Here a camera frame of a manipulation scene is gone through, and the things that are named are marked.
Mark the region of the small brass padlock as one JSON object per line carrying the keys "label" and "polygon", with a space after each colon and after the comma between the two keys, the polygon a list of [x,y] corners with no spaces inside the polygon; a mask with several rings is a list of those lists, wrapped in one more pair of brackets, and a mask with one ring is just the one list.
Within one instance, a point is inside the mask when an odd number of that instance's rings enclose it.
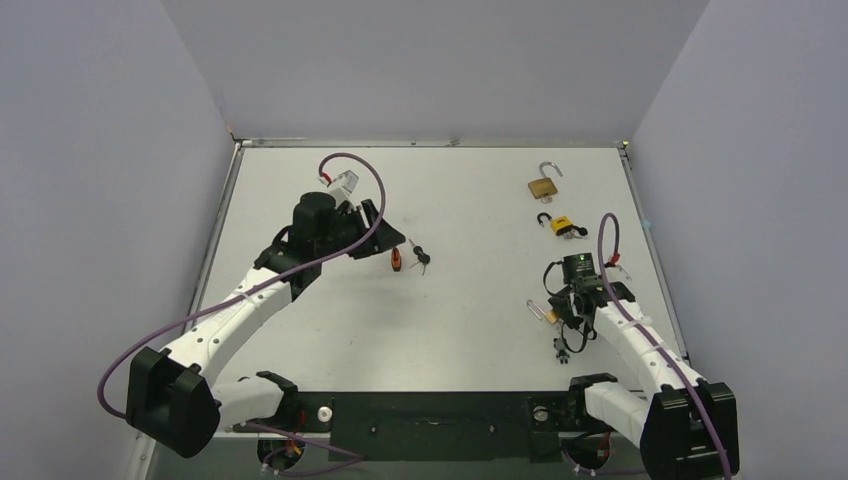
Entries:
{"label": "small brass padlock", "polygon": [[545,310],[533,300],[526,301],[526,307],[531,314],[541,322],[556,326],[562,323],[562,320],[553,310]]}

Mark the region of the small padlock keys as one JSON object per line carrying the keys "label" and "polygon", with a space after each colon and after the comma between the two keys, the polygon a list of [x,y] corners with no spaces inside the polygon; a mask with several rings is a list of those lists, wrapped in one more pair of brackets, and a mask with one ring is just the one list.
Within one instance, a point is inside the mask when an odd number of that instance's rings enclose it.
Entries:
{"label": "small padlock keys", "polygon": [[555,358],[561,365],[565,365],[569,363],[570,360],[570,350],[567,341],[562,337],[558,336],[553,339],[553,347],[555,350]]}

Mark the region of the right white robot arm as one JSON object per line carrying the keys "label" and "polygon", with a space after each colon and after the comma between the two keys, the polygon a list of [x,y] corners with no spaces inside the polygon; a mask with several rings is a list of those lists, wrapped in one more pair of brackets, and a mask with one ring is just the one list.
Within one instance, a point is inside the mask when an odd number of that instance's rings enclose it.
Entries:
{"label": "right white robot arm", "polygon": [[589,253],[558,261],[563,287],[551,293],[546,318],[602,338],[635,375],[641,394],[611,374],[572,379],[566,418],[578,427],[596,420],[640,451],[653,479],[732,479],[740,471],[734,392],[710,382],[662,340],[630,289],[596,271]]}

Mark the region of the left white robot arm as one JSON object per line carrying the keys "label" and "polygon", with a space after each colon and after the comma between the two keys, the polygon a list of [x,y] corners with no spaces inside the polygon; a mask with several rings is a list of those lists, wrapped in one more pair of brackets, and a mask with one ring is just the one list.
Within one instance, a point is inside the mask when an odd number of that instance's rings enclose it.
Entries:
{"label": "left white robot arm", "polygon": [[302,195],[290,225],[260,253],[222,309],[203,315],[161,350],[145,347],[133,357],[126,422],[183,458],[197,455],[227,427],[259,419],[275,430],[291,427],[299,406],[294,383],[270,371],[221,383],[222,370],[319,278],[327,259],[368,258],[405,241],[370,199],[353,205],[344,196]]}

